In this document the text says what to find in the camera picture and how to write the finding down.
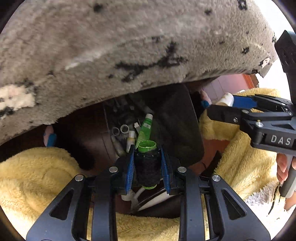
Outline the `person's right hand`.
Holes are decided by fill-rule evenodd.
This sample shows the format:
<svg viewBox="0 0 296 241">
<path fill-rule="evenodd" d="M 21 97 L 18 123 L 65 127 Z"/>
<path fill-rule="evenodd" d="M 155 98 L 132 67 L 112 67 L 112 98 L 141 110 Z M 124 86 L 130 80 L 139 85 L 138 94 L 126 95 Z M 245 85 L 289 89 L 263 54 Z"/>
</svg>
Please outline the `person's right hand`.
<svg viewBox="0 0 296 241">
<path fill-rule="evenodd" d="M 287 156 L 284 154 L 278 153 L 276 156 L 277 163 L 277 178 L 280 184 L 283 184 L 288 178 L 288 164 Z M 291 209 L 296 203 L 296 193 L 294 192 L 293 196 L 285 199 L 285 210 Z"/>
</svg>

